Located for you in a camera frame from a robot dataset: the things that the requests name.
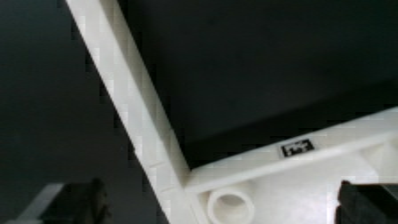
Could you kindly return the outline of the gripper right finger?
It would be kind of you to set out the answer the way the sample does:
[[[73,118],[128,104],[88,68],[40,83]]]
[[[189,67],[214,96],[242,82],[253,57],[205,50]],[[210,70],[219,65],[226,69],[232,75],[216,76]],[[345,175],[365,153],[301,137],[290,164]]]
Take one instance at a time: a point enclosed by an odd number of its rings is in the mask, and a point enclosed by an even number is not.
[[[342,182],[336,224],[398,224],[398,184]]]

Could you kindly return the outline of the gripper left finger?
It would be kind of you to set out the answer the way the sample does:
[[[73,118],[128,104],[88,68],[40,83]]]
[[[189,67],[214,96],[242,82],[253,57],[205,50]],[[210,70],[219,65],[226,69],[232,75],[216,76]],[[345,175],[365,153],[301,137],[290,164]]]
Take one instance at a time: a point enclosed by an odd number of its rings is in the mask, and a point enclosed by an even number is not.
[[[104,181],[49,184],[15,224],[111,224]]]

